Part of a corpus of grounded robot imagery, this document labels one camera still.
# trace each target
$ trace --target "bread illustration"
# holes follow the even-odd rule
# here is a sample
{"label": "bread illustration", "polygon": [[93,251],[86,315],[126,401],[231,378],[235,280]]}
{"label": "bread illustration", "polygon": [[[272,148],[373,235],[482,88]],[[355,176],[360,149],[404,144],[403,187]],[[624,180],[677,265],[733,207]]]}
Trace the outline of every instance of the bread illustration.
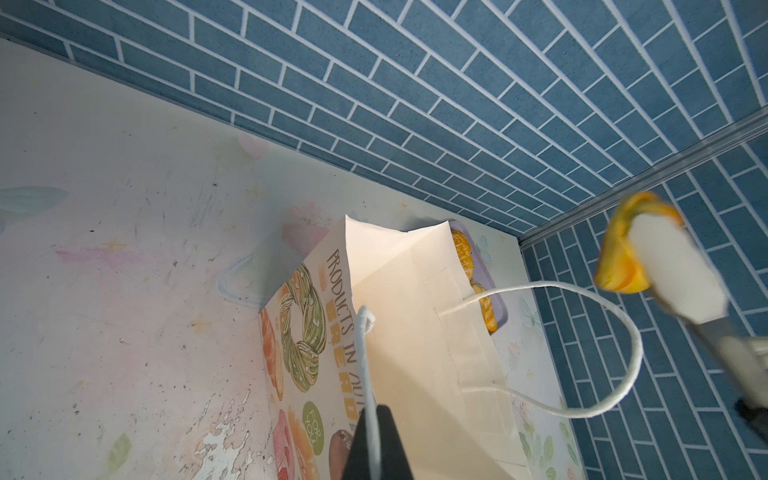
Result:
{"label": "bread illustration", "polygon": [[315,452],[312,450],[310,436],[306,434],[301,420],[288,409],[288,423],[290,424],[293,444],[296,446],[296,461],[299,464],[299,478],[302,480],[320,480],[320,471],[315,464]]}
{"label": "bread illustration", "polygon": [[261,339],[264,344],[264,359],[266,360],[266,371],[270,374],[272,386],[277,390],[277,399],[283,400],[283,354],[280,352],[280,345],[275,337],[275,330],[272,328],[270,316],[266,308],[261,310]]}
{"label": "bread illustration", "polygon": [[328,469],[331,473],[331,480],[341,480],[346,460],[349,457],[349,450],[352,449],[352,439],[352,434],[346,430],[338,430],[331,437],[328,448]]}
{"label": "bread illustration", "polygon": [[291,440],[286,413],[280,410],[277,425],[272,431],[272,443],[275,447],[277,480],[293,480],[293,441]]}

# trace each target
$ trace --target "metal edge strip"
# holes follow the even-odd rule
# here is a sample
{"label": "metal edge strip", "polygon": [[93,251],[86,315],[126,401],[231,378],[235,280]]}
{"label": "metal edge strip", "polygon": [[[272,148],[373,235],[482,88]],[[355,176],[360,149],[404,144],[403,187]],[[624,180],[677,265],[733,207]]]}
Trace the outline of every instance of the metal edge strip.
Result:
{"label": "metal edge strip", "polygon": [[768,132],[768,107],[763,107],[709,137],[705,137],[685,150],[677,152],[648,170],[624,180],[573,210],[569,210],[540,227],[524,233],[518,238],[520,249],[527,248],[560,230],[573,227],[576,223],[613,207],[621,201],[624,195],[630,192],[655,187],[766,132]]}

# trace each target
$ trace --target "white grout line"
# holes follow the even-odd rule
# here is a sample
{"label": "white grout line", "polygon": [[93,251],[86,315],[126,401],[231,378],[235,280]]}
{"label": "white grout line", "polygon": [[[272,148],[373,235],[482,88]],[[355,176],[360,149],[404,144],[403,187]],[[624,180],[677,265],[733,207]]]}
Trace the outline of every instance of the white grout line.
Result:
{"label": "white grout line", "polygon": [[352,116],[355,114],[355,110],[357,110],[359,104],[355,103],[352,105],[352,108],[349,109],[349,113],[346,115],[347,120],[351,120]]}
{"label": "white grout line", "polygon": [[728,25],[730,25],[730,30],[733,33],[733,37],[736,39],[736,45],[739,48],[741,58],[744,60],[744,64],[746,65],[746,72],[750,75],[752,88],[755,89],[755,93],[757,94],[757,101],[760,103],[760,107],[764,107],[766,105],[766,98],[765,95],[763,95],[763,89],[760,87],[760,83],[757,80],[755,65],[752,62],[750,53],[746,49],[744,37],[741,35],[741,27],[739,26],[739,22],[736,21],[736,13],[733,11],[733,5],[731,5],[730,0],[720,1],[723,4],[723,8],[725,9],[725,15],[728,18]]}
{"label": "white grout line", "polygon": [[344,19],[344,28],[349,28],[349,23],[352,21],[352,17],[355,15],[356,9],[357,0],[353,0],[352,5],[349,7],[349,11],[346,13],[346,18]]}
{"label": "white grout line", "polygon": [[603,35],[603,38],[601,38],[600,40],[598,40],[598,42],[597,42],[597,43],[595,43],[594,45],[592,45],[592,48],[597,48],[597,47],[599,47],[600,45],[602,45],[602,44],[603,44],[603,42],[604,42],[604,41],[605,41],[605,40],[606,40],[608,37],[610,37],[611,35],[613,35],[613,34],[614,34],[614,32],[615,32],[615,31],[617,31],[617,30],[618,30],[620,27],[621,27],[621,23],[617,23],[616,25],[614,25],[614,27],[613,27],[611,30],[608,30],[608,33],[606,33],[605,35]]}
{"label": "white grout line", "polygon": [[680,77],[677,80],[675,80],[672,83],[670,83],[670,87],[674,87],[675,85],[679,84],[680,82],[682,82],[686,78],[690,77],[692,74],[696,73],[697,71],[699,71],[698,67],[694,68],[693,70],[689,71],[688,73],[686,73],[682,77]]}
{"label": "white grout line", "polygon": [[411,5],[413,5],[413,0],[408,0],[406,6],[402,9],[402,12],[400,12],[400,15],[397,16],[397,25],[402,25],[402,21],[406,19],[406,15],[410,11]]}
{"label": "white grout line", "polygon": [[477,125],[477,124],[478,124],[478,122],[477,122],[477,121],[473,121],[473,122],[472,122],[472,123],[471,123],[471,124],[470,124],[470,125],[467,127],[467,129],[466,129],[466,130],[464,130],[464,132],[462,133],[462,136],[464,136],[464,135],[466,135],[467,133],[469,133],[469,131],[470,131],[470,130],[471,130],[471,129],[472,129],[474,126],[475,126],[475,125]]}
{"label": "white grout line", "polygon": [[376,58],[376,61],[373,63],[373,68],[371,68],[371,72],[366,76],[368,79],[373,78],[373,75],[376,74],[376,71],[379,70],[379,65],[382,63],[383,57],[380,55]]}
{"label": "white grout line", "polygon": [[722,250],[723,248],[730,247],[730,245],[731,245],[730,242],[723,243],[722,245],[718,245],[717,247],[707,248],[707,249],[705,249],[705,252],[707,252],[707,253],[717,252],[718,250]]}
{"label": "white grout line", "polygon": [[[600,83],[600,81],[601,81],[603,78],[605,78],[605,77],[606,77],[606,74],[605,74],[605,72],[603,72],[603,74],[602,74],[602,75],[600,75],[600,76],[598,77],[598,79],[597,79],[597,80],[595,80],[595,81],[593,81],[592,83],[590,83],[590,84],[589,84],[589,86],[588,86],[588,87],[586,87],[586,88],[584,89],[584,91],[590,91],[590,90],[592,89],[592,87],[594,87],[595,85],[597,85],[598,83]],[[592,108],[592,111],[595,111],[595,112],[597,112],[597,111],[598,111],[598,108],[597,108],[597,106],[595,106],[594,108]]]}
{"label": "white grout line", "polygon": [[764,27],[764,26],[766,26],[766,25],[768,25],[768,20],[764,21],[763,23],[761,23],[760,25],[756,26],[756,27],[755,27],[755,28],[753,28],[752,30],[749,30],[747,33],[745,33],[745,34],[744,34],[744,38],[747,38],[747,37],[749,37],[749,36],[750,36],[750,35],[752,35],[754,32],[756,32],[756,31],[760,30],[762,27]]}
{"label": "white grout line", "polygon": [[454,10],[453,13],[451,14],[451,20],[456,20],[456,17],[458,17],[458,14],[462,12],[464,5],[467,5],[467,0],[461,0],[458,3],[458,5],[456,5],[456,10]]}
{"label": "white grout line", "polygon": [[672,111],[672,110],[674,110],[675,108],[677,108],[677,105],[672,105],[672,106],[671,106],[671,107],[669,107],[667,110],[665,110],[665,111],[661,112],[659,115],[656,115],[656,116],[654,117],[654,121],[656,121],[658,118],[662,118],[664,115],[668,114],[669,112],[671,112],[671,111]]}
{"label": "white grout line", "polygon": [[335,65],[333,59],[331,58],[331,61],[328,62],[328,68],[326,68],[326,73],[323,75],[323,83],[328,83],[328,77],[331,75],[331,69],[333,69],[333,66]]}
{"label": "white grout line", "polygon": [[477,49],[474,51],[474,53],[472,53],[472,55],[469,55],[469,58],[467,58],[467,61],[465,61],[464,64],[462,65],[460,72],[464,73],[465,71],[467,71],[467,68],[469,67],[469,65],[471,65],[472,62],[475,61],[475,59],[479,54],[480,54],[480,50]]}
{"label": "white grout line", "polygon": [[64,50],[67,52],[69,61],[74,61],[74,55],[72,54],[72,46],[68,41],[64,41]]}
{"label": "white grout line", "polygon": [[520,2],[522,2],[522,0],[514,0],[512,2],[512,5],[509,5],[509,8],[507,8],[507,11],[504,12],[504,16],[508,17],[509,15],[511,15],[512,12],[518,7],[518,5],[520,5]]}
{"label": "white grout line", "polygon": [[512,80],[512,83],[507,85],[507,87],[504,90],[502,90],[502,92],[500,94],[498,94],[496,96],[496,98],[504,97],[507,94],[507,92],[510,91],[512,89],[512,87],[514,87],[516,84],[517,84],[517,82]]}
{"label": "white grout line", "polygon": [[640,77],[637,77],[637,80],[635,80],[632,83],[630,83],[629,85],[627,85],[627,91],[629,91],[629,89],[632,88],[633,86],[639,84],[641,82],[641,80],[646,78],[652,71],[653,70],[649,70],[649,71],[645,72],[644,74],[642,74]]}
{"label": "white grout line", "polygon": [[299,3],[298,6],[296,7],[296,13],[293,16],[293,22],[291,22],[291,24],[290,24],[290,32],[291,33],[295,34],[296,30],[299,29],[299,18],[301,18],[302,10],[303,10],[302,6]]}
{"label": "white grout line", "polygon": [[560,78],[556,78],[552,83],[549,84],[548,87],[546,87],[544,90],[542,90],[541,91],[541,97],[543,98],[547,94],[547,92],[549,92],[552,89],[552,87],[554,87],[556,84],[558,84],[559,81],[560,81]]}
{"label": "white grout line", "polygon": [[386,113],[386,117],[390,118],[392,116],[392,113],[395,111],[397,106],[400,104],[400,99],[395,97],[395,103],[392,104],[392,107],[389,108],[389,111]]}
{"label": "white grout line", "polygon": [[632,110],[629,110],[627,113],[625,113],[625,114],[621,115],[621,116],[620,116],[620,117],[619,117],[619,118],[616,120],[616,122],[615,122],[615,123],[616,123],[616,124],[619,124],[619,123],[620,123],[622,120],[624,120],[626,117],[629,117],[630,115],[632,115],[632,114],[633,114],[634,112],[636,112],[636,111],[637,111],[637,110],[635,110],[634,108],[633,108]]}
{"label": "white grout line", "polygon": [[402,143],[400,144],[400,147],[403,147],[403,148],[405,148],[405,147],[404,147],[404,145],[406,145],[406,144],[407,144],[407,143],[408,143],[408,142],[411,140],[411,138],[413,138],[413,134],[410,134],[408,137],[406,137],[406,139],[405,139],[404,141],[402,141]]}
{"label": "white grout line", "polygon": [[643,42],[643,46],[645,47],[646,45],[651,43],[653,40],[656,40],[656,37],[663,34],[670,27],[670,25],[674,25],[674,21],[667,23],[664,27],[661,28],[661,30],[651,35],[646,41]]}
{"label": "white grout line", "polygon": [[704,31],[702,31],[700,34],[696,35],[696,38],[693,38],[693,40],[694,40],[694,43],[696,43],[697,41],[699,41],[699,39],[700,39],[700,38],[702,38],[703,36],[705,36],[705,35],[706,35],[706,34],[708,34],[709,32],[713,31],[713,30],[714,30],[714,29],[715,29],[715,28],[716,28],[716,27],[717,27],[719,24],[723,23],[723,22],[724,22],[724,21],[726,21],[727,19],[728,19],[728,17],[722,17],[722,18],[721,18],[720,20],[718,20],[717,22],[714,22],[714,23],[712,24],[712,26],[710,26],[710,27],[709,27],[707,30],[704,30]]}
{"label": "white grout line", "polygon": [[240,36],[245,37],[245,32],[247,30],[248,30],[248,12],[243,10],[243,21],[240,23]]}
{"label": "white grout line", "polygon": [[535,156],[538,157],[539,155],[543,154],[545,151],[549,150],[550,148],[551,148],[551,145],[547,145],[546,147],[542,148]]}
{"label": "white grout line", "polygon": [[277,84],[282,87],[283,86],[283,80],[286,77],[286,70],[288,69],[288,64],[283,63],[283,65],[280,67],[280,76],[277,77]]}
{"label": "white grout line", "polygon": [[[754,150],[752,150],[752,147],[749,146],[749,144],[742,144],[741,145],[744,150],[746,151],[746,154],[750,156],[753,162],[755,162],[755,167],[760,169],[760,171],[763,172],[763,175],[768,177],[768,167],[755,155]],[[746,172],[750,171],[751,168],[747,168],[745,171],[740,172],[738,175],[733,175],[733,178],[738,177],[739,175],[745,174]]]}
{"label": "white grout line", "polygon": [[614,143],[612,143],[606,150],[610,150],[611,148],[615,147],[616,145],[619,145],[622,142],[622,140],[617,140]]}
{"label": "white grout line", "polygon": [[[581,33],[576,29],[576,27],[571,24],[571,21],[568,19],[568,17],[565,16],[565,14],[560,10],[558,6],[554,4],[552,0],[542,0],[545,5],[549,7],[551,12],[554,14],[554,16],[565,25],[568,30],[571,32],[571,35],[576,40],[576,42],[581,45],[581,47],[584,49],[584,51],[589,55],[589,57],[592,59],[592,61],[600,67],[602,71],[605,72],[605,74],[608,76],[608,78],[611,79],[611,81],[614,83],[614,86],[616,89],[618,89],[623,96],[626,97],[626,99],[629,101],[629,103],[637,109],[637,112],[640,113],[640,115],[643,116],[646,122],[649,123],[650,127],[653,128],[657,135],[661,137],[662,140],[664,140],[664,143],[667,144],[667,146],[672,150],[673,152],[677,152],[677,148],[672,145],[672,142],[669,141],[666,135],[664,135],[663,131],[652,121],[650,121],[650,116],[643,110],[640,106],[640,104],[637,103],[637,100],[634,99],[632,95],[630,95],[629,91],[624,88],[624,85],[619,81],[619,79],[616,77],[616,74],[608,68],[608,66],[605,64],[605,62],[598,56],[597,53],[590,47],[590,45],[587,43],[587,41],[584,39],[584,37],[581,35]],[[645,159],[649,165],[653,165],[654,162],[648,158],[645,153],[643,153],[642,158]]]}
{"label": "white grout line", "polygon": [[422,58],[422,62],[419,64],[418,67],[416,67],[416,71],[413,72],[413,76],[418,77],[419,74],[422,72],[422,68],[424,68],[424,65],[426,65],[427,61],[432,57],[432,55],[429,53],[429,50],[427,51],[426,55],[424,55],[424,58]]}
{"label": "white grout line", "polygon": [[553,118],[557,118],[557,115],[553,114],[550,118],[548,118],[547,120],[544,120],[544,123],[539,125],[537,128],[544,128],[544,126],[546,126],[546,124],[551,122]]}
{"label": "white grout line", "polygon": [[691,118],[696,118],[696,117],[698,117],[699,115],[701,115],[702,113],[704,113],[705,111],[709,111],[710,109],[712,109],[712,107],[716,107],[716,106],[717,106],[717,103],[713,103],[712,105],[710,105],[710,106],[709,106],[709,107],[707,107],[707,108],[704,108],[702,111],[700,111],[699,113],[695,114],[695,115],[694,115],[693,117],[691,117]]}
{"label": "white grout line", "polygon": [[741,69],[743,66],[745,66],[745,64],[739,64],[739,66],[738,66],[738,67],[735,67],[735,68],[732,68],[732,69],[730,69],[730,70],[729,70],[728,72],[726,72],[725,74],[723,74],[723,75],[721,75],[720,77],[716,78],[716,79],[715,79],[715,84],[716,84],[718,81],[720,81],[720,80],[723,80],[723,79],[724,79],[725,77],[727,77],[728,75],[730,75],[730,74],[734,73],[736,70],[740,70],[740,69]]}
{"label": "white grout line", "polygon": [[580,120],[580,121],[579,121],[579,122],[576,124],[576,126],[577,126],[577,127],[580,127],[580,126],[581,126],[581,124],[583,124],[585,121],[589,120],[590,118],[592,118],[593,116],[595,116],[595,115],[597,115],[597,114],[598,114],[598,113],[597,113],[596,111],[593,111],[592,113],[590,113],[589,115],[587,115],[586,117],[584,117],[584,119],[583,119],[583,120]]}
{"label": "white grout line", "polygon": [[125,64],[125,59],[123,57],[123,44],[118,37],[114,38],[114,47],[118,52],[118,61],[122,64]]}
{"label": "white grout line", "polygon": [[547,45],[546,47],[544,47],[543,50],[541,50],[541,53],[546,54],[549,51],[549,49],[552,48],[552,46],[554,44],[558,43],[558,40],[563,38],[563,35],[565,35],[566,33],[568,33],[568,29],[567,28],[563,28],[563,30],[560,33],[558,33],[558,35],[556,37],[554,37],[554,40],[550,41],[549,45]]}
{"label": "white grout line", "polygon": [[576,150],[578,150],[579,148],[583,147],[584,145],[586,145],[586,144],[588,144],[588,143],[589,143],[588,141],[585,141],[583,144],[581,144],[581,145],[579,145],[578,147],[576,147],[576,148],[574,148],[573,150],[571,150],[571,153],[574,153]]}
{"label": "white grout line", "polygon": [[667,8],[667,12],[670,14],[670,17],[675,24],[675,28],[677,28],[677,32],[680,34],[683,42],[685,42],[685,45],[688,47],[688,51],[696,62],[696,66],[699,68],[699,70],[701,70],[701,74],[704,76],[704,80],[712,91],[712,95],[714,95],[715,100],[717,100],[717,104],[720,106],[720,110],[723,111],[723,115],[725,115],[726,121],[729,124],[732,124],[733,117],[731,117],[730,112],[726,108],[725,101],[723,101],[722,95],[720,95],[715,82],[712,80],[712,75],[710,75],[710,72],[704,67],[704,60],[701,58],[701,53],[699,53],[699,49],[696,47],[696,44],[694,44],[693,39],[690,37],[690,33],[685,28],[685,24],[683,23],[683,19],[680,17],[680,13],[672,4],[672,0],[661,1]]}
{"label": "white grout line", "polygon": [[699,193],[699,192],[697,192],[697,191],[695,191],[695,190],[694,190],[694,191],[692,191],[692,192],[688,192],[687,194],[682,194],[682,195],[680,195],[680,196],[679,196],[678,198],[676,198],[675,200],[685,200],[686,198],[688,198],[688,197],[692,197],[693,195],[696,195],[696,194],[698,194],[698,193]]}

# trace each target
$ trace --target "green circle label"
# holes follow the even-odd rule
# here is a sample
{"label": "green circle label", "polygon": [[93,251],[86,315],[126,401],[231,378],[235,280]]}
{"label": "green circle label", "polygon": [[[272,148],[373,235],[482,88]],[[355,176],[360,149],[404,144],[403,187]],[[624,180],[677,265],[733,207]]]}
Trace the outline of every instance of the green circle label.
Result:
{"label": "green circle label", "polygon": [[304,411],[301,415],[306,434],[310,436],[312,451],[315,455],[320,455],[323,451],[325,435],[323,434],[323,419],[320,418],[320,412],[312,402],[304,404]]}

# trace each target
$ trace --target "butterfly illustration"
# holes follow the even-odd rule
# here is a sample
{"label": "butterfly illustration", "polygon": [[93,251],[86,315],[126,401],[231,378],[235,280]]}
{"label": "butterfly illustration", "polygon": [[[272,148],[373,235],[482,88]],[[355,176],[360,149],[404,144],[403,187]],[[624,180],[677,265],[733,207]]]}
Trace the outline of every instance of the butterfly illustration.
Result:
{"label": "butterfly illustration", "polygon": [[528,328],[536,327],[536,333],[541,338],[544,338],[544,327],[541,326],[541,317],[535,309],[533,312],[531,311],[531,307],[528,306],[528,302],[522,296],[520,297],[520,312],[523,314],[523,325]]}
{"label": "butterfly illustration", "polygon": [[0,189],[0,233],[8,218],[26,218],[58,204],[67,192],[51,187],[16,187]]}
{"label": "butterfly illustration", "polygon": [[488,251],[488,239],[485,238],[485,235],[480,237],[480,240],[477,241],[475,246],[478,248],[480,256],[485,261],[485,265],[491,265],[493,263],[493,259],[491,258],[491,254]]}

